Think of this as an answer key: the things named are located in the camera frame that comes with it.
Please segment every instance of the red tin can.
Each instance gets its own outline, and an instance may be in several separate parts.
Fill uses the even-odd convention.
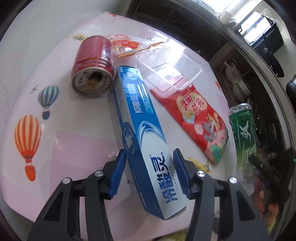
[[[106,92],[114,77],[111,42],[102,36],[85,39],[72,69],[72,85],[80,94],[97,97]]]

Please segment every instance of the clear plastic tray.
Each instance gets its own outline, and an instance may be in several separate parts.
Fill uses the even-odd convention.
[[[162,98],[190,85],[202,72],[202,68],[183,50],[162,48],[137,55],[137,67],[149,89]]]

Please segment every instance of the bolt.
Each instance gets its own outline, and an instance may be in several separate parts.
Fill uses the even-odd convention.
[[[229,178],[229,181],[233,184],[237,183],[237,179],[235,177]]]
[[[70,181],[71,181],[71,179],[68,178],[68,177],[66,177],[66,178],[63,179],[63,183],[64,184],[68,184],[68,183],[70,183]]]
[[[197,172],[197,175],[198,175],[199,177],[204,177],[204,176],[205,176],[205,172],[204,172],[204,171],[198,171],[198,172]]]
[[[94,175],[95,175],[96,177],[101,177],[101,176],[104,175],[104,173],[103,173],[102,171],[96,171],[96,172],[94,173]]]

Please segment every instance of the blue toothpaste box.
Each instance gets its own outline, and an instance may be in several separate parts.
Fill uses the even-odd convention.
[[[119,66],[112,95],[142,204],[147,212],[166,220],[186,206],[186,199],[140,71]]]

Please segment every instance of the blue gripper pad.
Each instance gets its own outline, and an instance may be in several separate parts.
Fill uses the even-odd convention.
[[[118,156],[115,161],[107,162],[104,166],[104,169],[108,164],[113,164],[113,173],[111,173],[111,176],[108,177],[110,179],[110,184],[109,184],[109,196],[110,199],[114,197],[114,195],[117,194],[118,187],[121,181],[121,177],[126,165],[126,153],[124,150],[120,150],[118,153]]]
[[[190,197],[192,196],[190,188],[190,177],[184,165],[184,161],[184,157],[182,156],[179,148],[175,149],[173,152],[173,163],[177,172],[177,176],[179,178],[179,183],[181,185],[182,192],[186,195],[188,199],[190,199]]]

